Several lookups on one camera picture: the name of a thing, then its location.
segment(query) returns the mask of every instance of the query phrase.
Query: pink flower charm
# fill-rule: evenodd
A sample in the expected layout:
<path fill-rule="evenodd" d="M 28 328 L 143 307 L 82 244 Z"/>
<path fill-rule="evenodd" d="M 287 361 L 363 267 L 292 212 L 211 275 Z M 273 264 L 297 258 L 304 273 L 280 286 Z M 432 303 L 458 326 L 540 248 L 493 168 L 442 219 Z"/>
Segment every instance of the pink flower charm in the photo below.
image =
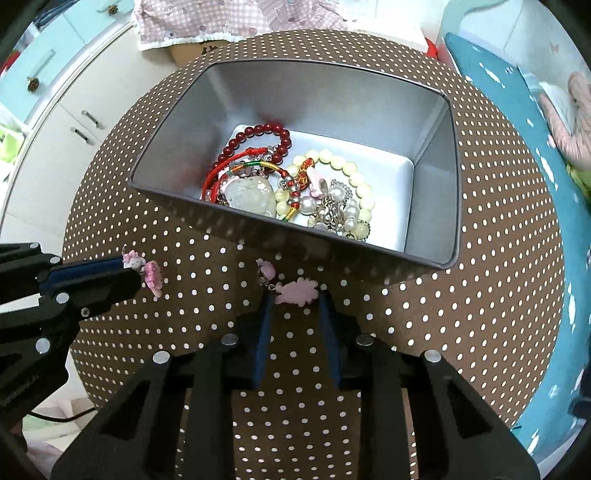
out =
<path fill-rule="evenodd" d="M 144 280 L 146 286 L 152 290 L 154 297 L 159 299 L 162 296 L 162 274 L 160 273 L 160 267 L 152 260 L 144 265 Z"/>
<path fill-rule="evenodd" d="M 330 185 L 330 180 L 324 175 L 321 175 L 314 167 L 308 167 L 306 173 L 310 179 L 310 195 L 314 198 L 324 195 L 322 190 L 320 190 L 320 180 L 324 180 L 327 185 Z"/>
<path fill-rule="evenodd" d="M 275 278 L 275 266 L 262 258 L 258 258 L 256 264 L 259 266 L 261 274 L 268 280 L 271 281 Z"/>
<path fill-rule="evenodd" d="M 146 264 L 146 260 L 139 256 L 135 250 L 131 250 L 129 253 L 123 254 L 123 268 L 132 268 L 136 272 L 140 273 L 142 267 Z"/>
<path fill-rule="evenodd" d="M 275 291 L 279 294 L 275 298 L 275 304 L 293 303 L 303 307 L 306 303 L 312 303 L 318 298 L 317 286 L 318 282 L 316 280 L 301 277 L 287 285 L 278 283 L 275 285 Z"/>

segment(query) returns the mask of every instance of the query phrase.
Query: pink checkered cloth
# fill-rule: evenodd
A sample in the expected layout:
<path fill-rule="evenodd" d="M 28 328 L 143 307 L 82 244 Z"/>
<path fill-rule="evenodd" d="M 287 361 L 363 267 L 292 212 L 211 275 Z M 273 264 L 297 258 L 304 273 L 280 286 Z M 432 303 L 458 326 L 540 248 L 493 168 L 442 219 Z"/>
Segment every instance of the pink checkered cloth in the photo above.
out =
<path fill-rule="evenodd" d="M 141 50 L 298 28 L 345 30 L 338 0 L 135 0 Z"/>

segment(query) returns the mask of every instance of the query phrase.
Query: black cable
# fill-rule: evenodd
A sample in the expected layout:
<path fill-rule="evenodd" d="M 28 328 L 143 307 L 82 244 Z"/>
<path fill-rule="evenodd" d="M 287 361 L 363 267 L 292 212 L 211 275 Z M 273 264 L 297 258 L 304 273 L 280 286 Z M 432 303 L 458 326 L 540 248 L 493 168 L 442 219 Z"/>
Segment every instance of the black cable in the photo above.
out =
<path fill-rule="evenodd" d="M 87 415 L 91 411 L 95 411 L 95 410 L 96 410 L 96 407 L 89 408 L 88 410 L 85 410 L 83 412 L 80 412 L 78 415 L 74 415 L 73 417 L 70 417 L 69 419 L 57 419 L 57 418 L 54 418 L 54 417 L 47 417 L 45 415 L 41 415 L 40 413 L 35 413 L 34 411 L 32 411 L 29 415 L 31 417 L 35 417 L 37 419 L 42 419 L 42 420 L 47 420 L 47 421 L 55 421 L 56 423 L 68 423 L 70 421 L 77 420 L 80 417 L 83 417 L 84 415 Z"/>

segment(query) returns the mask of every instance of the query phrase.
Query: wooden knob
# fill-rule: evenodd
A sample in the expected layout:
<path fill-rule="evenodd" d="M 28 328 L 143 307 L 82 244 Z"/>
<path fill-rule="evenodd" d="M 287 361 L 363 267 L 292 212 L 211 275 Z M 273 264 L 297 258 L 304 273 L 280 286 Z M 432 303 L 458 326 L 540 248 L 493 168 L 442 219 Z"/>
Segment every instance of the wooden knob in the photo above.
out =
<path fill-rule="evenodd" d="M 27 90 L 31 93 L 34 93 L 39 88 L 39 79 L 37 77 L 27 79 L 29 81 L 27 85 Z"/>

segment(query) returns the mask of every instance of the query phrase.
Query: table surface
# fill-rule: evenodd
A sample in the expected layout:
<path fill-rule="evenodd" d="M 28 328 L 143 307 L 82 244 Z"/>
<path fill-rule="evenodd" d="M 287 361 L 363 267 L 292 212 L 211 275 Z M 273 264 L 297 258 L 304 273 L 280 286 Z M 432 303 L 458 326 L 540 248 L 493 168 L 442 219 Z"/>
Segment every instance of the table surface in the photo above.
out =
<path fill-rule="evenodd" d="M 245 56 L 339 61 L 441 89 L 453 106 L 462 156 L 458 263 L 404 283 L 376 284 L 303 264 L 297 252 L 261 252 L 214 238 L 130 189 L 126 178 L 134 159 L 178 95 L 210 63 Z M 140 99 L 85 175 L 63 254 L 66 261 L 100 258 L 120 253 L 123 245 L 160 263 L 165 295 L 157 300 L 143 289 L 108 314 L 81 323 L 74 360 L 98 406 L 155 351 L 177 355 L 201 348 L 229 331 L 236 316 L 256 309 L 262 294 L 257 258 L 273 261 L 285 282 L 316 279 L 332 293 L 337 309 L 399 351 L 440 350 L 509 425 L 542 380 L 561 319 L 560 230 L 521 137 L 477 88 L 445 65 L 362 34 L 290 31 L 231 44 L 178 70 Z M 316 304 L 274 310 L 261 390 L 237 392 L 233 400 L 238 478 L 356 475 L 361 402 L 329 380 L 317 313 Z"/>

